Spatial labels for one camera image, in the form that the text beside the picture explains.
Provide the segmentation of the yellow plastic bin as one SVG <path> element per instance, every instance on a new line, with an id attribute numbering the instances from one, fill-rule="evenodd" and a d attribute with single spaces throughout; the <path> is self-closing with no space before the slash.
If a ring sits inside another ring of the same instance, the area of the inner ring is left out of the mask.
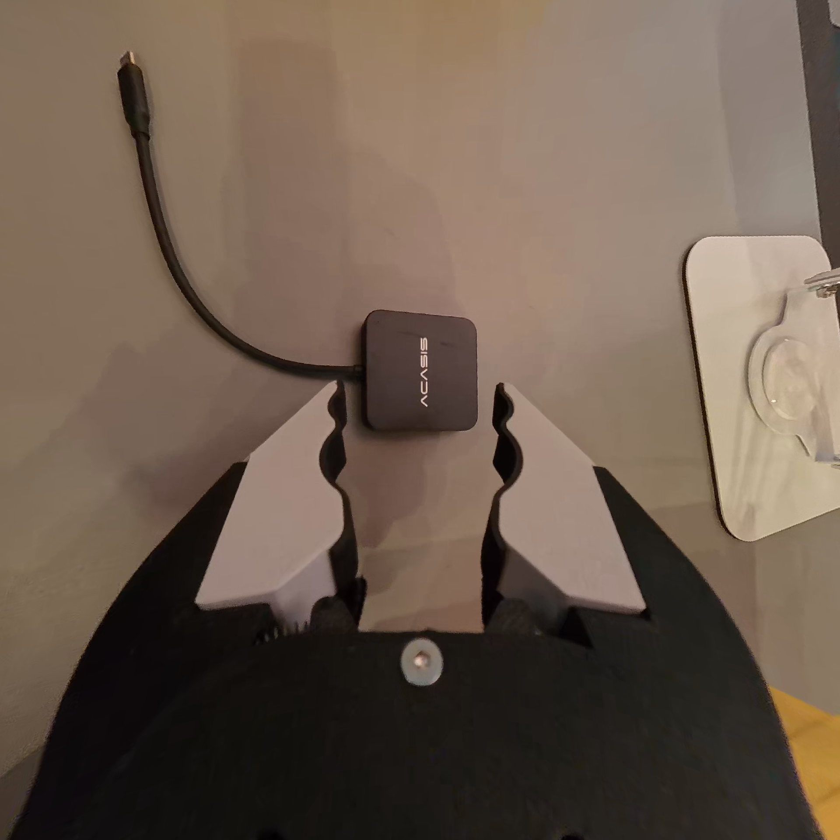
<path id="1" fill-rule="evenodd" d="M 825 839 L 838 839 L 839 716 L 779 689 L 770 693 L 817 825 Z"/>

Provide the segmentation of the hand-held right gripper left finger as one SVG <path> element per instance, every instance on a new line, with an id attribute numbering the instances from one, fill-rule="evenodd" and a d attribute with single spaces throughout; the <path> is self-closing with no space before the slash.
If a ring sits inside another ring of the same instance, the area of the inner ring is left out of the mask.
<path id="1" fill-rule="evenodd" d="M 337 597 L 358 626 L 365 581 L 346 464 L 343 383 L 325 385 L 249 455 L 195 604 L 205 611 L 268 605 L 283 629 L 303 628 Z"/>

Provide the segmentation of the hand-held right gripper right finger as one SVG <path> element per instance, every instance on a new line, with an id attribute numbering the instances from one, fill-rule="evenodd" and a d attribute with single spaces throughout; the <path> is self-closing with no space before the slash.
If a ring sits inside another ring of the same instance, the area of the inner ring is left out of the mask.
<path id="1" fill-rule="evenodd" d="M 504 601 L 537 624 L 562 624 L 571 608 L 642 615 L 594 461 L 510 383 L 496 387 L 492 425 L 502 483 L 481 545 L 482 622 Z"/>

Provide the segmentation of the white monitor stand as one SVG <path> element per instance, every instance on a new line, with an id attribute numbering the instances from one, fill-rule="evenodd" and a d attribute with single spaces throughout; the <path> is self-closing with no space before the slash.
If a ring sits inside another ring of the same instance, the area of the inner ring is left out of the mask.
<path id="1" fill-rule="evenodd" d="M 724 527 L 753 542 L 838 509 L 838 269 L 823 246 L 703 238 L 685 285 Z"/>

